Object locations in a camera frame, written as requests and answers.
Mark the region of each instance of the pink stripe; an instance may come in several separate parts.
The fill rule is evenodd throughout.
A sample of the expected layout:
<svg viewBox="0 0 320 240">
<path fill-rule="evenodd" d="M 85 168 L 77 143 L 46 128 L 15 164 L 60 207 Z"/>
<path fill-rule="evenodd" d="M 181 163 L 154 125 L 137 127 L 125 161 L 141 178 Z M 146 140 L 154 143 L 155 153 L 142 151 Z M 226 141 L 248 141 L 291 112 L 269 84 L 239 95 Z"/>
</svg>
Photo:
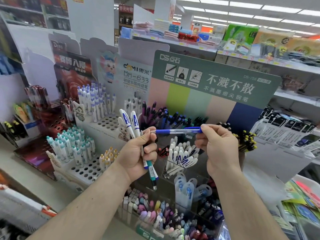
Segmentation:
<svg viewBox="0 0 320 240">
<path fill-rule="evenodd" d="M 149 97 L 147 106 L 152 106 L 156 101 L 156 110 L 166 105 L 170 82 L 162 81 L 156 78 L 151 78 Z"/>
<path fill-rule="evenodd" d="M 209 117 L 207 124 L 226 123 L 236 103 L 213 95 L 207 107 L 206 116 Z"/>
</svg>

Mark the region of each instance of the display header board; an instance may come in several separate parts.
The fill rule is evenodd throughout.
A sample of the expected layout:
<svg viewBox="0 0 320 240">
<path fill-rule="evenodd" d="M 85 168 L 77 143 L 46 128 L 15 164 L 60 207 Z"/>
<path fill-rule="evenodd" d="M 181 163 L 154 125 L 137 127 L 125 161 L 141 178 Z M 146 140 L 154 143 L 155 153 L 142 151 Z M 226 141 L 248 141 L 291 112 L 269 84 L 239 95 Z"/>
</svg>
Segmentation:
<svg viewBox="0 0 320 240">
<path fill-rule="evenodd" d="M 281 83 L 279 76 L 161 50 L 152 77 L 259 109 Z"/>
</svg>

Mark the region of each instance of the ceiling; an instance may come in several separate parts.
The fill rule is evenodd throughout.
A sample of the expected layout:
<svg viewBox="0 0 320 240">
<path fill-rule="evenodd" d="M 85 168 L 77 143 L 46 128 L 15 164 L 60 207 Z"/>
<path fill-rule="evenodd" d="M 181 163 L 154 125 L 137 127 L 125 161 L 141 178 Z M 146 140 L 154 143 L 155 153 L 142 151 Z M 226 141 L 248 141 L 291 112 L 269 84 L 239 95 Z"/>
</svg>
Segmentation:
<svg viewBox="0 0 320 240">
<path fill-rule="evenodd" d="M 238 22 L 303 37 L 320 33 L 320 0 L 177 0 L 175 21 L 183 11 L 203 26 Z"/>
</svg>

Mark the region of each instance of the left hand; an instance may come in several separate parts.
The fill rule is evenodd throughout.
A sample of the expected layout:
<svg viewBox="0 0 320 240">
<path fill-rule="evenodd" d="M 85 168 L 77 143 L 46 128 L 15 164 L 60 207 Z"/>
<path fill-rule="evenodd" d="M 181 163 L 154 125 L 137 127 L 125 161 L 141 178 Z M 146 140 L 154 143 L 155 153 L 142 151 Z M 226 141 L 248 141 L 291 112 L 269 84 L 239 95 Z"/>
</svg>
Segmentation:
<svg viewBox="0 0 320 240">
<path fill-rule="evenodd" d="M 152 161 L 152 164 L 157 160 L 157 144 L 154 143 L 157 139 L 156 134 L 150 133 L 156 128 L 154 126 L 143 131 L 143 136 L 128 141 L 121 149 L 115 163 L 118 163 L 127 172 L 130 182 L 137 180 L 144 175 L 148 170 L 143 168 L 141 157 L 141 146 L 146 143 L 150 143 L 144 148 L 143 159 L 146 161 Z"/>
</svg>

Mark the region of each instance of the color stripe panel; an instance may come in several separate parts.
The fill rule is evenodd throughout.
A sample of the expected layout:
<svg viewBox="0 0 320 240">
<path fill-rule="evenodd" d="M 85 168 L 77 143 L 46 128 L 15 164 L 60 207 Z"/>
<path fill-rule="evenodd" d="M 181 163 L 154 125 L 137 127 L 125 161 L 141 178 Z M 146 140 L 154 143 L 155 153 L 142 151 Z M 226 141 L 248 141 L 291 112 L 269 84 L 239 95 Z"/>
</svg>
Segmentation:
<svg viewBox="0 0 320 240">
<path fill-rule="evenodd" d="M 182 114 L 186 108 L 190 88 L 186 88 L 177 84 L 170 83 L 166 105 L 169 114 L 173 115 L 175 112 Z"/>
<path fill-rule="evenodd" d="M 239 134 L 243 130 L 250 131 L 258 120 L 263 109 L 252 107 L 246 104 L 236 103 L 228 118 L 232 132 Z"/>
<path fill-rule="evenodd" d="M 206 117 L 209 117 L 207 124 L 226 123 L 236 104 L 235 101 L 213 95 L 207 107 Z"/>
<path fill-rule="evenodd" d="M 195 119 L 196 117 L 206 117 L 207 107 L 211 102 L 212 95 L 194 89 L 190 90 L 186 103 L 184 115 Z"/>
<path fill-rule="evenodd" d="M 170 82 L 151 78 L 147 106 L 151 107 L 154 102 L 157 102 L 156 110 L 164 107 L 167 102 L 169 87 Z"/>
</svg>

